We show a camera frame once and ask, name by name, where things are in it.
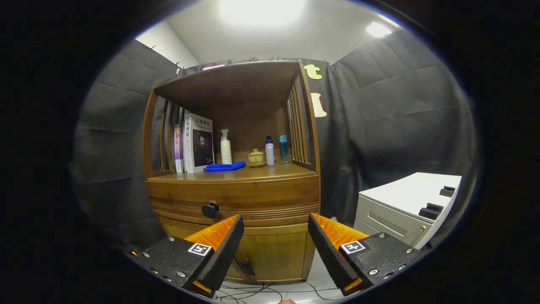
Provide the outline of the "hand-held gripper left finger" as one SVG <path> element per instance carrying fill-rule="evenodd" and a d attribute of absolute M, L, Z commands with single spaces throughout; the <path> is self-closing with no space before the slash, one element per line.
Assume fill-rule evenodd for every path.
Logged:
<path fill-rule="evenodd" d="M 242 215 L 233 215 L 188 237 L 167 237 L 128 254 L 131 261 L 187 292 L 213 298 L 227 275 L 244 233 Z"/>

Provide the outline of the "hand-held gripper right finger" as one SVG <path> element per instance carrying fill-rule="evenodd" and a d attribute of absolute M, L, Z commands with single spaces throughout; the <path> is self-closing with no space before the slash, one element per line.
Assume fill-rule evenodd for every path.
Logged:
<path fill-rule="evenodd" d="M 422 252 L 386 232 L 367 235 L 314 212 L 308 232 L 343 296 L 379 285 L 422 257 Z"/>

